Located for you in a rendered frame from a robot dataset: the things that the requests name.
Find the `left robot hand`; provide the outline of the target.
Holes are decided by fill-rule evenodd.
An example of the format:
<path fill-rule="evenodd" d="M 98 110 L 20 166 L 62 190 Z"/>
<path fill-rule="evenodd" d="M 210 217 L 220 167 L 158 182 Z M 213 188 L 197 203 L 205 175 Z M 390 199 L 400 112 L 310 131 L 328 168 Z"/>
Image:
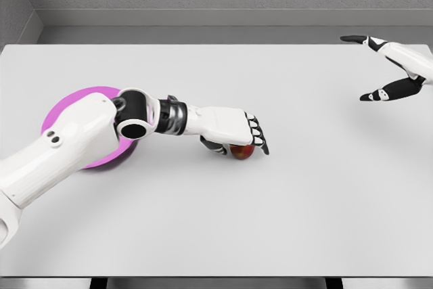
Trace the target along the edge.
<path fill-rule="evenodd" d="M 197 111 L 200 141 L 213 152 L 227 155 L 228 146 L 254 146 L 269 155 L 258 119 L 236 108 L 206 107 Z"/>

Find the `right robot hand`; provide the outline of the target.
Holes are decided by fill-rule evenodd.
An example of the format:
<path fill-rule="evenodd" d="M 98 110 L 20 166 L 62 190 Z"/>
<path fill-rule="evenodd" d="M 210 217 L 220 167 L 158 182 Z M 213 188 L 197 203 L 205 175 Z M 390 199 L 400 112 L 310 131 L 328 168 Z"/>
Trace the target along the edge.
<path fill-rule="evenodd" d="M 418 94 L 423 86 L 433 85 L 433 58 L 401 43 L 367 35 L 345 35 L 340 40 L 364 45 L 403 69 L 407 77 L 363 94 L 362 102 L 389 102 Z"/>

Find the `red apple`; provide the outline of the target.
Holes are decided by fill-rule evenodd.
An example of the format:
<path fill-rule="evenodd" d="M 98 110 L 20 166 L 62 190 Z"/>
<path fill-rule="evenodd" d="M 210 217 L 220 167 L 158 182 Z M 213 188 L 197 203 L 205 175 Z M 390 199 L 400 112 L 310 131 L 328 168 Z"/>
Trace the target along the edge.
<path fill-rule="evenodd" d="M 255 146 L 246 145 L 246 146 L 238 146 L 238 145 L 230 145 L 230 152 L 234 158 L 238 160 L 246 160 L 254 153 Z"/>

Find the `purple plate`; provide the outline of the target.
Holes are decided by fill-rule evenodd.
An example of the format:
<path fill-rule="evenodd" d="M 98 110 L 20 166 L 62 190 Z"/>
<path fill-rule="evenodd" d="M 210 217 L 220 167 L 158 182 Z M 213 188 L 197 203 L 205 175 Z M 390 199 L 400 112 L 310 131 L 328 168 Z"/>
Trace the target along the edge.
<path fill-rule="evenodd" d="M 41 134 L 46 130 L 50 129 L 54 122 L 58 119 L 60 114 L 68 107 L 77 102 L 78 100 L 92 94 L 101 93 L 112 99 L 116 97 L 120 92 L 120 89 L 109 86 L 94 86 L 87 87 L 84 89 L 79 89 L 73 93 L 70 93 L 66 97 L 62 98 L 56 105 L 54 105 L 51 110 L 47 113 L 45 120 L 41 126 Z M 88 164 L 84 169 L 99 168 L 103 165 L 112 164 L 121 158 L 125 158 L 127 154 L 131 153 L 137 146 L 137 140 L 131 140 L 121 137 L 119 140 L 118 147 L 109 155 Z"/>

